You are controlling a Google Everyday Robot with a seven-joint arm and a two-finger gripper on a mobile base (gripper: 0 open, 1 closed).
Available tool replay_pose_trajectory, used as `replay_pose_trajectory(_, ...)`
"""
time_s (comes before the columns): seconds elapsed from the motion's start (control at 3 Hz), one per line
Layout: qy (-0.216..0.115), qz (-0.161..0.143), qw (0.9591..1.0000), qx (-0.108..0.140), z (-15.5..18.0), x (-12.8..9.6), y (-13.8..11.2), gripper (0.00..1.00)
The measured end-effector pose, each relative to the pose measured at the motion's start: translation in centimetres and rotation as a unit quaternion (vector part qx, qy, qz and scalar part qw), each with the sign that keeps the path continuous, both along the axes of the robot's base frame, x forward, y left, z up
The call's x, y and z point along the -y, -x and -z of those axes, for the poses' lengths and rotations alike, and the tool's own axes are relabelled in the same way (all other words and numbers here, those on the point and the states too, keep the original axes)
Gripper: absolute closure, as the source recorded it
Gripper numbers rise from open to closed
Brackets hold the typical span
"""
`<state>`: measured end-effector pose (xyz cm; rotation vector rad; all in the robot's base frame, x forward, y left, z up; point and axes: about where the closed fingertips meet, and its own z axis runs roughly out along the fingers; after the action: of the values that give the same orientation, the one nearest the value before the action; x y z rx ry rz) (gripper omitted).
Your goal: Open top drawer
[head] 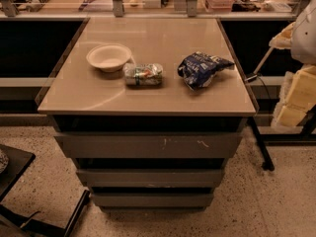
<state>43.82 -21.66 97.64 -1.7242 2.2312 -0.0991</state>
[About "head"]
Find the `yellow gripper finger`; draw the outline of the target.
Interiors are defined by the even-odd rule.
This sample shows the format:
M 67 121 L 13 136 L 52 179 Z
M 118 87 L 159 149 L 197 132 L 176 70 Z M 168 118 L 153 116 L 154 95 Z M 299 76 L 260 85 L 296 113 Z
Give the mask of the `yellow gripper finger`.
M 271 127 L 290 131 L 316 105 L 316 66 L 303 65 L 295 73 L 286 72 L 279 91 Z
M 277 49 L 291 49 L 293 27 L 294 23 L 290 23 L 286 26 L 270 40 L 269 46 Z

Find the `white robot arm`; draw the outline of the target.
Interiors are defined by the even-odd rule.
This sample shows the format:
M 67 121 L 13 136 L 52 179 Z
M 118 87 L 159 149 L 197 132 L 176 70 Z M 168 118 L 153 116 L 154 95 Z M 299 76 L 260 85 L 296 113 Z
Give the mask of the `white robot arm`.
M 316 105 L 316 0 L 310 0 L 296 21 L 273 37 L 269 46 L 289 49 L 291 57 L 302 63 L 295 73 L 285 73 L 271 122 L 276 131 L 290 132 Z

